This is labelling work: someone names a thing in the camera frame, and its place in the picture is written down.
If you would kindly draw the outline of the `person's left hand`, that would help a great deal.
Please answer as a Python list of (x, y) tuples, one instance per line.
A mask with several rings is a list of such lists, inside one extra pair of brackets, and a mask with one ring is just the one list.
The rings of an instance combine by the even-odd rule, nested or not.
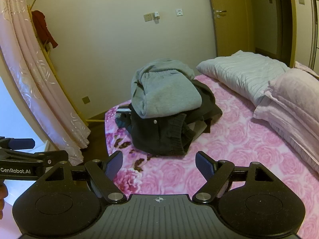
[(4, 183), (4, 180), (0, 180), (0, 219), (3, 218), (3, 209), (5, 206), (4, 199), (8, 196), (8, 189)]

